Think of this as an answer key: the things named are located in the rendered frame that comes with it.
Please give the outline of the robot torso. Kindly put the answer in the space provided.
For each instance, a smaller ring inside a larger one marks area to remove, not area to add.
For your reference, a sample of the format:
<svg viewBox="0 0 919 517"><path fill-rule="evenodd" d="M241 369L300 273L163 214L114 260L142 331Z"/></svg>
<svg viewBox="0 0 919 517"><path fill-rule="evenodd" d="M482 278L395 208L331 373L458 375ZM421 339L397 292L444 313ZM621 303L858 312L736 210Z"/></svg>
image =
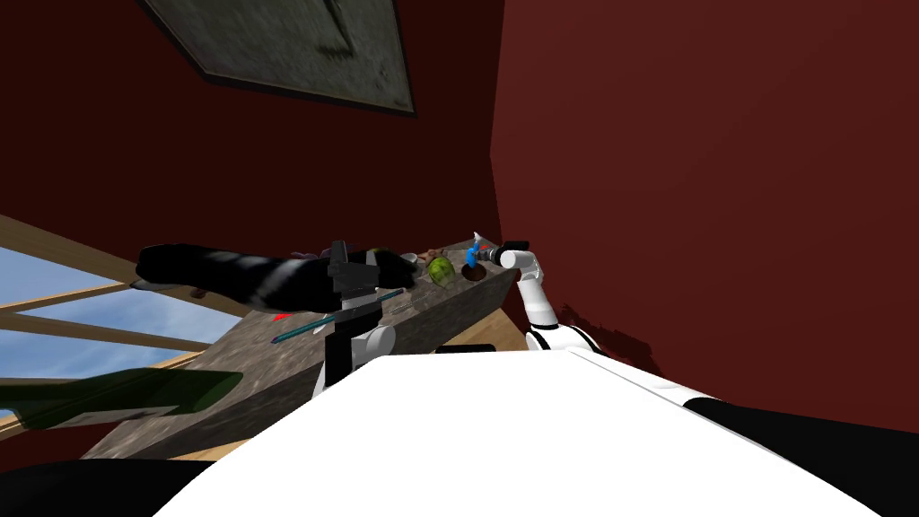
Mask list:
<svg viewBox="0 0 919 517"><path fill-rule="evenodd" d="M373 360L154 517L879 517L581 350Z"/></svg>

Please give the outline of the dark green flat object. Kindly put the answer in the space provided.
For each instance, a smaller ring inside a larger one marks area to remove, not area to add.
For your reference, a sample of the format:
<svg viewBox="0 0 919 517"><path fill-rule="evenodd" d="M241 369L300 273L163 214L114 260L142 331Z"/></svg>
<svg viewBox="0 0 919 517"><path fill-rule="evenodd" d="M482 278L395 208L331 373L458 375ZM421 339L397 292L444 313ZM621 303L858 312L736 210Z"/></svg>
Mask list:
<svg viewBox="0 0 919 517"><path fill-rule="evenodd" d="M230 393L241 372L135 368L80 380L0 385L0 410L26 429L60 429L203 411Z"/></svg>

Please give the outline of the grey picture dark frame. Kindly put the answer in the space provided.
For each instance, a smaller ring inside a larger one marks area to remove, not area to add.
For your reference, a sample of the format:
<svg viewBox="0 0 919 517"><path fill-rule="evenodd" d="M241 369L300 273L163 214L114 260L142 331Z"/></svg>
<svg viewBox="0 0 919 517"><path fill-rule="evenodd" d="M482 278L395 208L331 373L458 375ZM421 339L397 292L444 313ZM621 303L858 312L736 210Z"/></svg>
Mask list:
<svg viewBox="0 0 919 517"><path fill-rule="evenodd" d="M208 83L416 117L398 0L135 0Z"/></svg>

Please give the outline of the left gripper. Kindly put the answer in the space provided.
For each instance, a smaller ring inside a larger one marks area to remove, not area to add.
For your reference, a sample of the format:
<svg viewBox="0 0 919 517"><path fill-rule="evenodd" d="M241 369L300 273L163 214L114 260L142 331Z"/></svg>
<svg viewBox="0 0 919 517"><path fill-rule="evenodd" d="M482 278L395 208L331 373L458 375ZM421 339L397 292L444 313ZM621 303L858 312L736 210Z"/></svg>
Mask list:
<svg viewBox="0 0 919 517"><path fill-rule="evenodd" d="M349 262L351 246L335 241L329 249L328 275L332 290L343 298L356 298L375 292L380 268L375 264Z"/></svg>

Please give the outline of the teal pencil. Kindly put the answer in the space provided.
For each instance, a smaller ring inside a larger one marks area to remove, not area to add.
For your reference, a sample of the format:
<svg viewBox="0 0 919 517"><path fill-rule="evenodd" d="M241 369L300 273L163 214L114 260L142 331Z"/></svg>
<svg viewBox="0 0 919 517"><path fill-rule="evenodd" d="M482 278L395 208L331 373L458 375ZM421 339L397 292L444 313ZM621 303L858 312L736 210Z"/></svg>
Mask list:
<svg viewBox="0 0 919 517"><path fill-rule="evenodd" d="M379 296L379 297L377 298L377 300L380 301L380 302L384 302L384 301L387 301L387 300L389 300L389 299L392 299L392 298L394 298L394 297L396 297L396 296L399 296L399 295L403 294L404 292L405 292L404 289L398 289L398 290L395 290L395 291L391 291L391 292L389 292L389 293L387 293L387 294L384 294L384 295ZM325 318L323 318L323 319L313 321L312 323L309 323L309 324L307 324L307 325L305 325L305 326L302 326L302 327L299 327L299 328L297 328L297 329L294 329L294 330L285 332L285 333L283 333L283 334L280 334L280 335L278 335L278 336L275 336L275 337L273 337L273 338L271 339L270 343L271 343L271 344L278 344L278 343L280 343L280 342L282 342L282 341L285 341L286 339L290 339L290 338L293 338L293 337L300 336L301 334L307 333L308 331L312 331L312 330L314 330L314 329L324 328L325 326L327 326L327 325L333 323L334 321L335 321L335 316L334 316L334 315L332 315L332 316L327 316L327 317L325 317Z"/></svg>

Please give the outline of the grey stone table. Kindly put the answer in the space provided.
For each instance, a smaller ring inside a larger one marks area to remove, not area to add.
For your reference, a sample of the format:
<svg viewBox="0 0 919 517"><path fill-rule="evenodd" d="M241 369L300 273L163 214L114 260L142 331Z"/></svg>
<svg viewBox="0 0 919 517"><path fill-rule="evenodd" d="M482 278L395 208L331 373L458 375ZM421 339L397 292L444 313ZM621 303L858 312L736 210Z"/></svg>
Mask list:
<svg viewBox="0 0 919 517"><path fill-rule="evenodd" d="M458 276L446 288L421 275L413 290L384 302L381 322L396 332L393 353L432 353L498 311L518 274L492 264L486 269L480 282ZM228 395L199 413L121 423L86 458L170 459L253 438L311 400L331 328L278 344L270 340L317 319L299 313L272 322L266 313L250 313L188 366L243 373Z"/></svg>

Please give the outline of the wooden frame window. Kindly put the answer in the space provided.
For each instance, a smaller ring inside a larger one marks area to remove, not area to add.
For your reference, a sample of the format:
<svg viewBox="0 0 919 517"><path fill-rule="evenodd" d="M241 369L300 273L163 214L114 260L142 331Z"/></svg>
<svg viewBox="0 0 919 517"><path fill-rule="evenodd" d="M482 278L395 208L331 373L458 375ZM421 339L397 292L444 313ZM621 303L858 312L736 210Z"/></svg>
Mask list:
<svg viewBox="0 0 919 517"><path fill-rule="evenodd" d="M132 290L123 258L0 215L0 381L52 382L189 364L246 310Z"/></svg>

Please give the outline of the black glossy elongated object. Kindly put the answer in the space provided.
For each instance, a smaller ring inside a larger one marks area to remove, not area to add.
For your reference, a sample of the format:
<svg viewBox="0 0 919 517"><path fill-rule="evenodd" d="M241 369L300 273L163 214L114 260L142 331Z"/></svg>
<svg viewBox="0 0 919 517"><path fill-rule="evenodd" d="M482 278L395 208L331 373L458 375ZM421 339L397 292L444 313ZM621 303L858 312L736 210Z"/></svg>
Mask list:
<svg viewBox="0 0 919 517"><path fill-rule="evenodd" d="M341 308L328 258L273 258L186 243L141 249L130 288L182 286L219 294L265 313L331 313Z"/></svg>

